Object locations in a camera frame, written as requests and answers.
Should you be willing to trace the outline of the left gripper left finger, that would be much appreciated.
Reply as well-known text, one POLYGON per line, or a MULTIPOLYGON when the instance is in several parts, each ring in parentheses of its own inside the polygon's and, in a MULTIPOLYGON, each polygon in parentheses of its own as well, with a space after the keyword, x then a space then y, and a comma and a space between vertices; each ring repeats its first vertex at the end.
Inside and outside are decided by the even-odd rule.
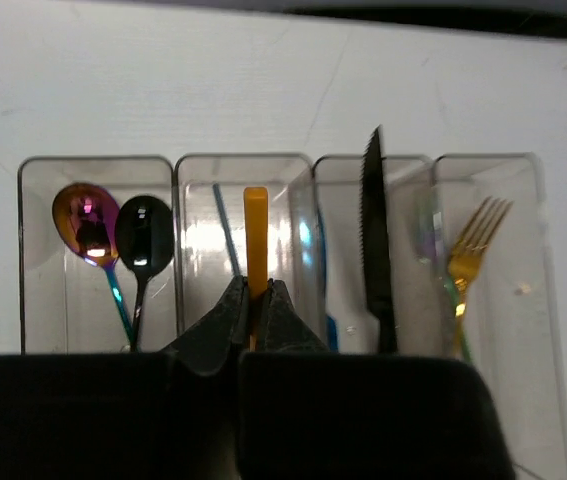
POLYGON ((161 352, 198 376, 214 376, 247 341, 249 289, 245 277, 234 277, 217 303, 161 352))

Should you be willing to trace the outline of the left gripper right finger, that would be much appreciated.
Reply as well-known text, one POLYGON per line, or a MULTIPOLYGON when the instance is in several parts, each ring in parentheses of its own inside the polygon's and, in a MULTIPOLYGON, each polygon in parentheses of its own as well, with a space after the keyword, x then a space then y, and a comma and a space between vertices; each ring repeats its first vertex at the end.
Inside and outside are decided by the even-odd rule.
POLYGON ((282 280, 270 279, 255 307, 256 351, 328 351, 326 343, 297 314, 282 280))

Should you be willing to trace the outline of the blue knife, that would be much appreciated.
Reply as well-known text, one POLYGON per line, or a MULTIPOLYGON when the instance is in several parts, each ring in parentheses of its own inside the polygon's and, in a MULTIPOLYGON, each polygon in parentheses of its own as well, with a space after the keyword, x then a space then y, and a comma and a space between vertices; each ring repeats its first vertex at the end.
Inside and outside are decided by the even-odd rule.
MULTIPOLYGON (((320 205, 317 205, 317 227, 318 227, 318 244, 319 244, 319 256, 321 261, 321 282, 322 282, 322 296, 324 303, 327 303, 327 244, 325 236, 324 220, 321 213, 320 205)), ((335 319, 330 315, 328 310, 325 310, 326 314, 326 334, 327 334, 327 345, 328 348, 333 352, 339 351, 338 343, 338 329, 335 319)))

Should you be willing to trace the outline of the orange chopstick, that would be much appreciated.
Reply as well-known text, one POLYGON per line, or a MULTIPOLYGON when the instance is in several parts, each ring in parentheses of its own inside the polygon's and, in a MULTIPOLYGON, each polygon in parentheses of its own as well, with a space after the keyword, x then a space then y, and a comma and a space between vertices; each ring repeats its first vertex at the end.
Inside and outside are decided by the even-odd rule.
POLYGON ((257 306, 268 285, 268 191, 265 187, 244 190, 247 283, 250 297, 249 348, 257 343, 257 306))

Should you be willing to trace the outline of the black spoon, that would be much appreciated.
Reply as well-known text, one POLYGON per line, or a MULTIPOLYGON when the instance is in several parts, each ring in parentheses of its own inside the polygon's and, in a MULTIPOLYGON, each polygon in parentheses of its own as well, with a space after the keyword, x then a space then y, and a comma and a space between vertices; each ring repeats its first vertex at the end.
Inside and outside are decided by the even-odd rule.
POLYGON ((130 337, 130 351, 136 352, 148 284, 173 259, 172 210, 155 196, 134 196, 120 208, 114 236, 119 258, 137 282, 130 337))

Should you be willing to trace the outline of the black knife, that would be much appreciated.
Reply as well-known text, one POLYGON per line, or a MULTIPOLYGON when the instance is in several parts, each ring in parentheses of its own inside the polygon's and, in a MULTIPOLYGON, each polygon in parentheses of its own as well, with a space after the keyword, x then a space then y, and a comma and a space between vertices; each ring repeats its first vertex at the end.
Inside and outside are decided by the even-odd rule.
POLYGON ((392 267, 382 154, 382 127, 368 142, 360 179, 360 245, 365 302, 379 323, 378 352, 395 354, 398 339, 392 295, 392 267))

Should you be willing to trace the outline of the rainbow spoon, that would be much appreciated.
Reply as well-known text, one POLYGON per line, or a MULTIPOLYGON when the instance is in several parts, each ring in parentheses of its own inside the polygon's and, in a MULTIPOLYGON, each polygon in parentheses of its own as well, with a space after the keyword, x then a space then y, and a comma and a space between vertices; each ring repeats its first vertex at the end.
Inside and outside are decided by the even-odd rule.
POLYGON ((105 272, 126 340, 130 342, 132 322, 115 273, 119 259, 114 239, 118 203, 102 186, 74 182, 55 195, 51 212, 64 244, 87 264, 105 272))

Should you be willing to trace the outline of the rainbow fork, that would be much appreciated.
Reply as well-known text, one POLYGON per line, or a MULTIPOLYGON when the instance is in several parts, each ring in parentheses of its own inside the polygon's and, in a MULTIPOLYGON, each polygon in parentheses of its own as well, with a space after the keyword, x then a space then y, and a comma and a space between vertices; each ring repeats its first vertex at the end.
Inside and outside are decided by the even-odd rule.
POLYGON ((446 356, 473 363, 471 349, 461 330, 456 336, 456 312, 461 305, 458 290, 447 271, 447 252, 443 238, 443 218, 438 197, 433 188, 422 189, 415 200, 417 257, 429 264, 440 307, 442 309, 443 352, 446 356))

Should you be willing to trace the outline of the gold fork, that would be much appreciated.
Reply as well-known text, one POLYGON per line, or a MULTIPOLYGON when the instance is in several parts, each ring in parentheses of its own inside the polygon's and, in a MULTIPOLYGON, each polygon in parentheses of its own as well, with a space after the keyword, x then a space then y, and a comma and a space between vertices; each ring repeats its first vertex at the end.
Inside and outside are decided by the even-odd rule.
POLYGON ((451 249, 447 272, 453 281, 458 299, 455 300, 455 327, 452 352, 458 358, 471 361, 471 353, 464 333, 470 287, 478 278, 485 254, 513 201, 487 197, 467 221, 451 249))

